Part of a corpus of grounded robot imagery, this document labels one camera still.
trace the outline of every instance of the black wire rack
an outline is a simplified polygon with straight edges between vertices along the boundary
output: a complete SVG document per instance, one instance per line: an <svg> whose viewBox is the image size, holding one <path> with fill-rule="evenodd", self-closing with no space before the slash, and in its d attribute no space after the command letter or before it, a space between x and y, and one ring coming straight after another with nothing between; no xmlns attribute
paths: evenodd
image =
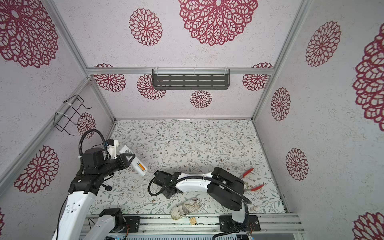
<svg viewBox="0 0 384 240"><path fill-rule="evenodd" d="M69 101L70 101L71 99L73 99L73 98L76 98L76 99L73 100L73 103L69 103ZM79 101L80 105L75 109L75 108L73 107L73 104L76 102L76 100ZM55 113L55 116L54 116L54 118L53 118L53 126L54 126L57 130L59 130L60 132L65 131L67 134L69 134L69 135L71 135L71 136L75 136L75 134L70 134L67 130L65 130L65 128L67 127L67 125L68 125L69 122L73 123L73 124L76 125L76 126L78 125L78 124L76 124L76 123L74 123L74 122L72 121L72 118L73 118L73 116L74 116L75 114L78 114L79 116L81 116L81 115L79 114L79 112L78 112L78 110L79 110L79 108L80 108L81 106L83 106L85 109L91 109L92 107L87 108L87 107L84 105L84 100L82 99L82 97L80 97L79 94L73 95L72 97L70 97L70 98L68 98L67 100L65 100L63 103L67 103L67 104L69 104L69 105L71 106L70 108L72 108L72 109L74 110L74 113L73 113L72 116L69 118L68 115L66 114L66 112L67 112L70 108L68 108L64 113L56 112L56 113ZM59 125L60 120L58 120L58 121L56 122L56 116L58 116L58 115L60 115L60 114L63 115L64 117L66 117L66 118L68 119L68 121L67 121L67 123L64 125L64 127L62 127L61 125Z"/></svg>

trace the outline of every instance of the large red flower design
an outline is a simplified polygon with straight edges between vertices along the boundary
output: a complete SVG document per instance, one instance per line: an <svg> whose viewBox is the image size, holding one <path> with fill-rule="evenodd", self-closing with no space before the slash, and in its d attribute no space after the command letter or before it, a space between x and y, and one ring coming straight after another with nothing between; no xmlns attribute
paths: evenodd
<svg viewBox="0 0 384 240"><path fill-rule="evenodd" d="M1 236L1 230L3 230L3 226L4 225L5 225L5 223L4 223L4 214L2 214L1 208L0 208L0 236Z"/></svg>
<svg viewBox="0 0 384 240"><path fill-rule="evenodd" d="M129 28L133 37L141 44L153 46L163 35L161 23L156 15L148 9L137 9L131 15Z"/></svg>
<svg viewBox="0 0 384 240"><path fill-rule="evenodd" d="M291 99L289 92L285 88L279 88L273 94L271 101L271 113L276 121L286 118L289 108L291 107Z"/></svg>
<svg viewBox="0 0 384 240"><path fill-rule="evenodd" d="M205 108L212 102L212 95L204 90L198 90L192 93L191 103L197 108Z"/></svg>
<svg viewBox="0 0 384 240"><path fill-rule="evenodd" d="M327 62L337 49L340 35L340 26L337 22L330 21L319 27L308 43L305 54L308 64L317 67Z"/></svg>
<svg viewBox="0 0 384 240"><path fill-rule="evenodd" d="M95 119L89 113L83 113L80 115L79 120L77 121L77 130L80 135L83 135L86 131L90 129L94 129L96 127ZM87 134L85 138L92 137L94 132L90 132Z"/></svg>
<svg viewBox="0 0 384 240"><path fill-rule="evenodd" d="M21 192L37 193L55 179L58 168L59 159L55 151L49 146L43 146L13 185Z"/></svg>
<svg viewBox="0 0 384 240"><path fill-rule="evenodd" d="M366 212L363 216L359 215L353 223L354 240L384 239L384 216L381 213Z"/></svg>
<svg viewBox="0 0 384 240"><path fill-rule="evenodd" d="M355 68L356 104L364 109L364 117L372 119L384 131L384 24L379 34L364 48L362 61Z"/></svg>
<svg viewBox="0 0 384 240"><path fill-rule="evenodd" d="M39 0L0 1L0 52L23 67L49 65L56 56L55 25Z"/></svg>
<svg viewBox="0 0 384 240"><path fill-rule="evenodd" d="M223 45L252 21L257 0L179 0L184 28L200 43Z"/></svg>
<svg viewBox="0 0 384 240"><path fill-rule="evenodd" d="M292 148L285 160L289 174L296 180L303 180L308 174L308 161L305 154L297 148Z"/></svg>
<svg viewBox="0 0 384 240"><path fill-rule="evenodd" d="M105 63L100 63L96 68L114 68ZM110 92L120 92L125 88L125 78L123 74L94 74L93 77L98 85Z"/></svg>
<svg viewBox="0 0 384 240"><path fill-rule="evenodd" d="M153 88L151 74L140 76L137 80L137 89L141 95L152 100L162 98L167 92L166 90L157 90Z"/></svg>
<svg viewBox="0 0 384 240"><path fill-rule="evenodd" d="M259 63L253 68L273 68L273 66L270 63ZM264 88L267 80L267 74L246 74L243 76L243 85L248 90L257 91Z"/></svg>

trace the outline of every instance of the floral tabletop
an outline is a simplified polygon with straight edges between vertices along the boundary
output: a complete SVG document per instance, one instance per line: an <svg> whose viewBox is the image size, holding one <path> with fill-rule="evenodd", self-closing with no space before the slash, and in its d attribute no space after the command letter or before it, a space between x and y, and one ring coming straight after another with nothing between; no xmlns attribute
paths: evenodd
<svg viewBox="0 0 384 240"><path fill-rule="evenodd" d="M118 121L111 138L119 140L118 150L127 145L148 172L143 177L133 167L116 172L105 182L112 190L100 188L89 214L113 207L121 208L123 214L168 214L172 207L192 197L198 197L202 203L197 213L228 213L228 209L204 192L178 193L166 199L162 194L152 197L147 190L157 170L203 174L215 167L235 176L255 168L243 180L251 187L264 186L245 193L252 201L250 212L285 212L250 120ZM157 192L160 188L153 184L151 190Z"/></svg>

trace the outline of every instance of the red circular floral motif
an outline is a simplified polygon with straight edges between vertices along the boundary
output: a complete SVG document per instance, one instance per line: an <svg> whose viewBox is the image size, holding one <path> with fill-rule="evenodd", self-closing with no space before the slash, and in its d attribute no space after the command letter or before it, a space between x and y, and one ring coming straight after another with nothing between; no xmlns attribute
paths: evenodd
<svg viewBox="0 0 384 240"><path fill-rule="evenodd" d="M200 43L223 45L252 21L257 0L179 0L184 28Z"/></svg>
<svg viewBox="0 0 384 240"><path fill-rule="evenodd" d="M141 95L152 100L162 98L167 92L166 90L157 90L153 88L151 74L140 76L137 80L137 89Z"/></svg>
<svg viewBox="0 0 384 240"><path fill-rule="evenodd" d="M317 67L327 62L337 49L340 35L340 26L337 22L330 21L319 27L308 43L305 54L308 64Z"/></svg>
<svg viewBox="0 0 384 240"><path fill-rule="evenodd" d="M308 161L304 153L297 148L292 148L285 160L289 174L296 180L303 180L308 174Z"/></svg>
<svg viewBox="0 0 384 240"><path fill-rule="evenodd" d="M114 68L109 64L101 63L96 68ZM110 92L120 92L125 88L125 78L123 74L94 74L93 77L98 85Z"/></svg>
<svg viewBox="0 0 384 240"><path fill-rule="evenodd" d="M163 35L161 23L156 15L148 9L137 9L131 15L129 28L133 37L141 44L153 46Z"/></svg>
<svg viewBox="0 0 384 240"><path fill-rule="evenodd" d="M43 146L13 185L21 192L37 193L55 179L58 168L59 159L55 151L49 146Z"/></svg>
<svg viewBox="0 0 384 240"><path fill-rule="evenodd" d="M83 135L86 131L90 129L94 129L96 127L95 119L89 113L83 113L80 115L79 120L77 121L77 130L80 135ZM90 132L87 134L85 138L92 137L94 132Z"/></svg>
<svg viewBox="0 0 384 240"><path fill-rule="evenodd" d="M192 93L191 103L197 108L205 108L212 102L212 95L204 90L198 90Z"/></svg>
<svg viewBox="0 0 384 240"><path fill-rule="evenodd" d="M384 131L384 24L375 39L364 48L362 61L355 70L355 102L364 109L364 117L377 122Z"/></svg>
<svg viewBox="0 0 384 240"><path fill-rule="evenodd" d="M279 88L273 94L271 101L271 113L276 121L286 118L289 108L291 107L291 99L289 92L285 88Z"/></svg>
<svg viewBox="0 0 384 240"><path fill-rule="evenodd" d="M4 223L4 214L1 213L1 208L0 208L0 236L1 236L1 230L3 230L3 226L5 225Z"/></svg>
<svg viewBox="0 0 384 240"><path fill-rule="evenodd" d="M353 222L354 240L382 240L384 239L384 216L366 212Z"/></svg>
<svg viewBox="0 0 384 240"><path fill-rule="evenodd" d="M23 67L49 65L58 35L39 0L0 1L0 52Z"/></svg>
<svg viewBox="0 0 384 240"><path fill-rule="evenodd" d="M270 63L259 63L253 68L273 68L273 66ZM243 76L243 85L248 90L257 91L264 88L267 80L267 74L246 74Z"/></svg>

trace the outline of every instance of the red flower pattern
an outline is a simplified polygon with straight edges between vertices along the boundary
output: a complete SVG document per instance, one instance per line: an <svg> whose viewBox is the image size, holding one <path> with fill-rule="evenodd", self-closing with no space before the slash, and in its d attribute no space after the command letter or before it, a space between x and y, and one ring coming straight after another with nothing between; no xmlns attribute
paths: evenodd
<svg viewBox="0 0 384 240"><path fill-rule="evenodd" d="M21 192L37 193L50 185L58 168L59 159L55 151L49 146L43 146L13 185Z"/></svg>
<svg viewBox="0 0 384 240"><path fill-rule="evenodd" d="M94 129L96 127L95 119L89 113L83 113L80 115L79 120L77 121L77 130L80 135L83 135L86 131L90 129ZM94 132L90 132L87 134L85 138L92 137Z"/></svg>
<svg viewBox="0 0 384 240"><path fill-rule="evenodd" d="M354 240L384 239L384 216L381 213L366 212L363 216L359 215L353 223Z"/></svg>
<svg viewBox="0 0 384 240"><path fill-rule="evenodd" d="M270 63L259 63L253 68L273 68L273 66ZM257 91L264 88L268 77L267 74L246 74L243 76L243 85L248 90Z"/></svg>
<svg viewBox="0 0 384 240"><path fill-rule="evenodd" d="M163 29L156 15L147 9L137 9L131 15L129 28L133 37L141 44L153 46L160 41Z"/></svg>
<svg viewBox="0 0 384 240"><path fill-rule="evenodd" d="M377 122L384 131L384 24L375 39L364 48L362 61L355 70L355 102L364 109L364 117Z"/></svg>
<svg viewBox="0 0 384 240"><path fill-rule="evenodd" d="M205 108L212 102L212 95L204 90L198 90L192 93L191 103L197 108Z"/></svg>
<svg viewBox="0 0 384 240"><path fill-rule="evenodd" d="M114 68L113 66L101 63L96 68ZM125 88L125 78L123 74L94 74L93 77L98 85L110 92L120 92Z"/></svg>
<svg viewBox="0 0 384 240"><path fill-rule="evenodd" d="M180 17L191 37L201 44L232 41L252 21L257 0L179 0Z"/></svg>
<svg viewBox="0 0 384 240"><path fill-rule="evenodd" d="M3 226L4 225L5 225L5 223L4 223L4 214L2 214L1 208L0 208L0 236L1 236L1 230L3 230Z"/></svg>
<svg viewBox="0 0 384 240"><path fill-rule="evenodd" d="M327 62L333 56L340 42L340 26L330 21L319 27L308 43L306 60L312 67Z"/></svg>
<svg viewBox="0 0 384 240"><path fill-rule="evenodd" d="M308 174L308 161L305 154L297 148L292 148L285 160L289 174L296 180L303 180Z"/></svg>
<svg viewBox="0 0 384 240"><path fill-rule="evenodd" d="M162 98L167 92L166 90L157 90L153 88L151 74L140 76L137 80L137 89L141 95L152 100Z"/></svg>
<svg viewBox="0 0 384 240"><path fill-rule="evenodd" d="M0 52L23 67L49 65L58 35L39 0L0 1Z"/></svg>
<svg viewBox="0 0 384 240"><path fill-rule="evenodd" d="M273 94L271 101L271 113L276 121L281 121L287 117L289 108L291 107L291 99L289 92L285 88L279 88Z"/></svg>

